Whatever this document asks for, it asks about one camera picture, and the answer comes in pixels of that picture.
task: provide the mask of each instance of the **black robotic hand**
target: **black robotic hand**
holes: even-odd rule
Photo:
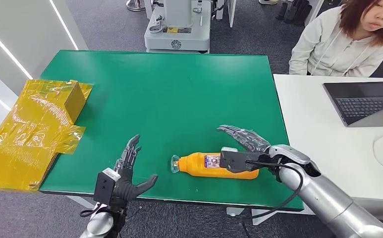
[[[219,164],[221,168],[239,173],[257,170],[272,162],[269,156],[270,143],[257,133],[231,125],[220,125],[217,130],[232,136],[246,150],[245,152],[222,150]]]
[[[115,183],[113,196],[117,199],[121,199],[125,202],[135,199],[140,194],[146,192],[155,185],[158,179],[157,175],[151,175],[145,182],[133,185],[131,179],[133,176],[133,166],[136,160],[137,153],[141,147],[136,145],[139,142],[140,135],[133,136],[127,143],[126,147],[121,154],[121,158],[118,159],[114,166],[121,178]]]

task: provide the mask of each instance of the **laptop keyboard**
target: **laptop keyboard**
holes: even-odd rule
[[[349,118],[364,118],[383,109],[383,98],[337,98],[336,101]]]

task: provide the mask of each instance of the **bottle label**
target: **bottle label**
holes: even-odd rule
[[[205,167],[206,168],[220,168],[220,155],[205,155]]]

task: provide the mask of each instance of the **bottle cap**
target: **bottle cap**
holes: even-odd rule
[[[171,157],[171,172],[172,173],[176,173],[179,171],[178,162],[179,162],[179,156],[173,155]]]

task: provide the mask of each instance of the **green tabletop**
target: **green tabletop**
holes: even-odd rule
[[[42,192],[92,196],[97,173],[112,168],[139,133],[133,182],[159,175],[141,198],[274,207],[291,194],[266,169],[243,180],[173,174],[169,167],[173,154],[239,148],[216,131],[220,124],[288,144],[266,56],[60,51],[40,78],[94,85],[76,121],[85,133],[73,155],[55,161]],[[295,198],[285,209],[302,208]]]

